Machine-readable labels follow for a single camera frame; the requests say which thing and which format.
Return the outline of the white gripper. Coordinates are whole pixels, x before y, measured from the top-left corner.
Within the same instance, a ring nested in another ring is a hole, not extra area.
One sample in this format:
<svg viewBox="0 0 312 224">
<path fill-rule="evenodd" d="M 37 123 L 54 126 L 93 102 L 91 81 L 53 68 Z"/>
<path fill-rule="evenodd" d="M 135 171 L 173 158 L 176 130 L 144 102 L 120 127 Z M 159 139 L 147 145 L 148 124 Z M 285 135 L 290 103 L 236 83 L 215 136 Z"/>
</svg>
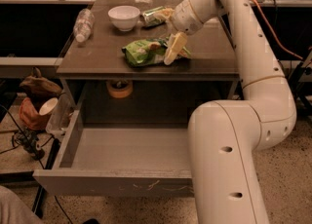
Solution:
<svg viewBox="0 0 312 224">
<path fill-rule="evenodd" d="M 153 17 L 157 22 L 165 22 L 171 18 L 173 27 L 180 31 L 170 35 L 164 58 L 166 65 L 172 64 L 186 45 L 187 35 L 195 34 L 204 25 L 196 16 L 190 0 L 183 0 L 174 10 L 172 8 L 159 9 L 153 13 Z"/>
</svg>

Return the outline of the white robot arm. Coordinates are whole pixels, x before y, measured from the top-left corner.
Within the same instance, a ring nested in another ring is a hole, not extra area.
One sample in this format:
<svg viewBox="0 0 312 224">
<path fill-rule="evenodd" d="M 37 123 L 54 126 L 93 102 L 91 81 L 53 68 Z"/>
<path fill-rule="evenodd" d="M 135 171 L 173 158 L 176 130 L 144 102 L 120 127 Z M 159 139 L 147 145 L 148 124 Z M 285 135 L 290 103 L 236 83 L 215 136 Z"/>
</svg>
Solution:
<svg viewBox="0 0 312 224">
<path fill-rule="evenodd" d="M 198 224 L 269 224 L 253 152 L 283 141 L 293 130 L 292 92 L 250 0 L 184 0 L 166 17 L 171 64 L 187 37 L 220 12 L 230 37 L 243 90 L 241 100 L 204 103 L 188 124 L 188 150 Z"/>
</svg>

